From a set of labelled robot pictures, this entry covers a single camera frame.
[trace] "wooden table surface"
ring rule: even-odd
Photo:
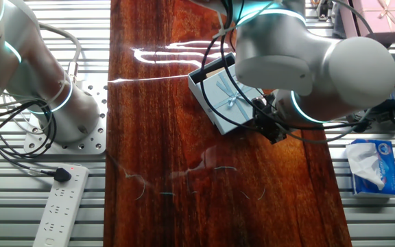
[[[104,246],[351,246],[327,145],[221,136],[190,92],[218,29],[187,0],[112,0]]]

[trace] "power outlet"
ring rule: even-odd
[[[68,246],[89,171],[79,165],[62,165],[69,181],[53,182],[33,247]]]

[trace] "white robotic arm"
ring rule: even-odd
[[[99,120],[97,103],[76,87],[75,81],[51,55],[36,17],[22,0],[0,0],[0,95],[4,90],[22,96],[15,96],[16,99],[50,100],[57,95],[49,105],[57,121],[59,143],[84,138]],[[32,106],[29,110],[42,126],[46,125],[39,107]]]
[[[225,12],[221,1],[196,1]],[[306,28],[303,0],[245,1],[237,28],[240,82],[276,93],[278,116],[293,126],[314,126],[374,107],[394,90],[395,62],[370,38],[337,40]],[[242,0],[233,1],[238,16]]]

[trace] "metal grating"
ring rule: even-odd
[[[79,79],[82,87],[106,95],[103,84],[108,79],[110,2],[92,1],[26,1],[38,20],[60,27],[76,35],[83,46]],[[331,36],[332,24],[318,23],[315,10],[307,0],[307,25],[311,32]],[[74,46],[57,34],[43,32],[45,43],[64,68],[72,59]],[[26,126],[21,117],[17,117]],[[2,130],[10,144],[23,149],[25,133],[10,122]],[[334,137],[340,131],[328,131]],[[382,134],[350,134],[330,143],[333,166],[341,191],[348,228],[354,246],[395,246],[395,198],[356,199],[351,196],[350,169],[344,154],[345,145],[355,138],[387,139],[394,145],[395,131]],[[81,209],[77,215],[70,246],[103,246],[105,164],[102,156],[66,157],[46,160],[43,164],[55,167],[61,162],[80,163],[90,169]],[[52,178],[31,177],[6,163],[0,157],[0,247],[32,246]]]

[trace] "tissue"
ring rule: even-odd
[[[351,172],[371,183],[374,183],[379,191],[385,186],[381,179],[379,167],[379,154],[374,143],[356,143],[346,146],[348,163]]]

